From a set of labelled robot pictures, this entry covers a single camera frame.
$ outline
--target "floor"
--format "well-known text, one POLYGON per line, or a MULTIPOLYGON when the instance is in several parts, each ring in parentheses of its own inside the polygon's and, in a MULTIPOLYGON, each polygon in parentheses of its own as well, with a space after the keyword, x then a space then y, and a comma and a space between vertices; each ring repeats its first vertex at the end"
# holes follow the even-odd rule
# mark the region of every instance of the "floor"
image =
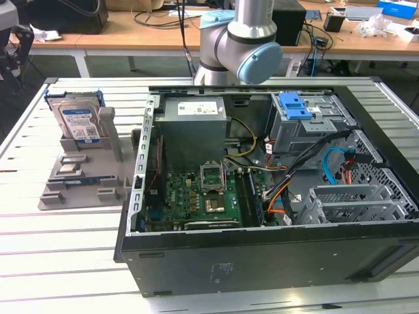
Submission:
MULTIPOLYGON (((65 56, 32 56, 32 65, 22 69, 24 90, 12 95, 7 85, 0 81, 0 143, 13 125, 19 119, 37 90, 44 82, 44 77, 79 77, 77 66, 72 57, 65 56)), ((140 57, 136 58, 137 70, 131 72, 127 57, 91 57, 88 59, 89 70, 92 77, 187 77, 189 75, 186 61, 183 58, 173 57, 140 57)), ((350 63, 354 71, 356 62, 350 63)), ((285 75, 287 62, 284 62, 278 75, 285 75)), ((320 70, 319 76, 329 76, 320 70)), ((406 69, 401 63, 378 61, 374 69, 364 62, 361 67, 361 76, 380 77, 406 104, 419 111, 419 98, 413 99, 419 91, 419 63, 409 63, 406 69)))

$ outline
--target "wooden desk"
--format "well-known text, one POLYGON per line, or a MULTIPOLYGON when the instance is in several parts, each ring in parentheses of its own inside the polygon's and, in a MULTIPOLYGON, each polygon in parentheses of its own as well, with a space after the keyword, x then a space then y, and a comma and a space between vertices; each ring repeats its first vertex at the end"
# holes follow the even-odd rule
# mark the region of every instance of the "wooden desk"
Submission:
MULTIPOLYGON (((321 13, 326 13, 330 7, 339 6, 338 3, 331 4, 319 4, 311 3, 307 1, 301 1, 301 5, 307 10, 320 10, 321 13)), ((364 7, 373 7, 373 5, 362 5, 364 7)), ((325 15, 321 17, 322 21, 313 21, 311 24, 323 29, 325 15)), ((419 17, 419 12, 416 13, 415 18, 419 17)), ((394 18, 393 16, 386 16, 387 19, 392 20, 396 23, 409 25, 412 21, 403 18, 394 18)), ((398 56, 419 56, 419 44, 418 43, 406 43, 398 36, 388 34, 387 37, 361 37, 356 31, 355 27, 358 22, 347 22, 344 21, 342 28, 339 33, 329 33, 333 40, 334 45, 327 52, 327 54, 347 54, 347 55, 398 55, 398 56)), ((322 34, 321 31, 315 29, 315 35, 327 37, 322 34)), ((306 46, 310 44, 310 39, 307 33, 303 33, 300 40, 301 45, 306 46)))
MULTIPOLYGON (((326 13, 338 3, 319 4, 301 1, 308 10, 320 10, 326 13)), ((312 24, 323 28, 323 21, 312 24)), ((409 24, 410 20, 386 16, 394 22, 409 24)), ((177 17, 151 17, 150 24, 176 21, 177 17)), ((193 56, 199 56, 200 32, 199 18, 186 22, 186 42, 193 56)), ((360 37, 355 31, 357 22, 343 23, 339 33, 330 33, 334 39, 333 47, 327 51, 330 60, 382 60, 382 61, 419 61, 419 44, 406 43, 399 37, 360 37)), ((326 37, 321 31, 315 34, 326 37)), ((301 35, 298 46, 282 47, 284 58, 290 59, 287 74, 291 74, 294 65, 305 59, 310 51, 310 39, 307 33, 301 35)), ((128 56, 130 68, 135 69, 133 56, 177 56, 183 57, 183 45, 178 29, 153 29, 134 22, 130 12, 109 12, 109 19, 101 35, 64 35, 64 40, 52 43, 34 43, 32 54, 71 55, 75 58, 82 77, 89 77, 86 56, 128 56)))
MULTIPOLYGON (((83 50, 76 48, 76 43, 82 36, 81 34, 62 34, 63 38, 59 41, 49 41, 46 43, 40 43, 34 41, 31 48, 31 55, 42 55, 42 56, 72 56, 77 64, 81 77, 89 77, 89 71, 87 68, 85 56, 83 50)), ((10 41, 13 44, 18 44, 18 39, 14 36, 10 36, 10 41)), ((8 51, 14 51, 14 47, 9 44, 7 46, 8 51)))

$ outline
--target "motherboard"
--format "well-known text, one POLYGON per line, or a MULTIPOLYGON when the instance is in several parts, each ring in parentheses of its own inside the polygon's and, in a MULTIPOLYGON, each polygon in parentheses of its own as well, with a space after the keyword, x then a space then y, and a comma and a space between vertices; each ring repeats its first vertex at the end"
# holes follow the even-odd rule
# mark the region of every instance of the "motherboard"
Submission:
POLYGON ((148 210, 151 231, 205 230, 220 224, 224 228, 260 226, 262 192, 268 188, 262 171, 220 169, 220 173, 168 173, 164 205, 148 210))

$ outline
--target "blue box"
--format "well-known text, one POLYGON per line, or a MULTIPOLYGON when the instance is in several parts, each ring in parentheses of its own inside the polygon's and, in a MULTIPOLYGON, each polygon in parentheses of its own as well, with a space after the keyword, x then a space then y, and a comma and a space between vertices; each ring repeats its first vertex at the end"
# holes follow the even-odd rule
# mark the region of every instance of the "blue box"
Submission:
POLYGON ((404 0, 396 2, 392 0, 380 0, 377 3, 378 8, 383 8, 383 14, 396 16, 398 18, 406 18, 408 20, 413 18, 416 6, 417 3, 404 0))

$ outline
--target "gray power supply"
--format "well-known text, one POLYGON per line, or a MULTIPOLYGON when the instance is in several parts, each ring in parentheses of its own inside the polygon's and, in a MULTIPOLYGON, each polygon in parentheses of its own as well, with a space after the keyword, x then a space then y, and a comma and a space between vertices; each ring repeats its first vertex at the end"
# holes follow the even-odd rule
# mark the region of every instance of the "gray power supply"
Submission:
POLYGON ((227 117, 222 97, 167 98, 162 106, 154 125, 165 135, 168 171, 196 171, 223 159, 227 117))

